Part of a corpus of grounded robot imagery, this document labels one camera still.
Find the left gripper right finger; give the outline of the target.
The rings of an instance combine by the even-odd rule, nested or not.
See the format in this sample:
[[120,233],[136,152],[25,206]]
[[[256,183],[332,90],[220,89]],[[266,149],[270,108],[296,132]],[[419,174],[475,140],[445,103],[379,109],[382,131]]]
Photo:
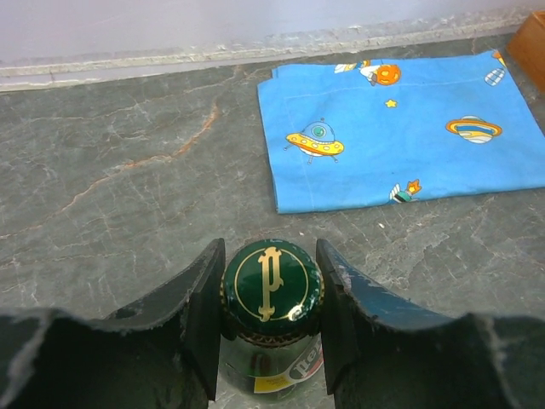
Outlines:
[[319,239],[327,392],[338,408],[541,408],[544,322],[420,307]]

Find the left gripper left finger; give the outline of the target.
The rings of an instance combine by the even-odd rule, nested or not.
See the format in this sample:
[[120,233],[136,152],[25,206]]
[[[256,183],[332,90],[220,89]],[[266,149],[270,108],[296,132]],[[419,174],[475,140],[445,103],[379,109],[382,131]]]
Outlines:
[[223,239],[103,319],[1,311],[4,408],[205,408],[215,399]]

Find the green glass bottle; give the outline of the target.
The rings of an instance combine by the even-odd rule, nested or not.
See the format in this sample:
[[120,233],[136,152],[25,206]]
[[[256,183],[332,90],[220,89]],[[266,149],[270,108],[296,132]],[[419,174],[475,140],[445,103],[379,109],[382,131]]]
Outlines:
[[235,389],[276,403],[322,367],[324,279],[300,246],[261,239],[242,247],[221,277],[219,297],[219,373]]

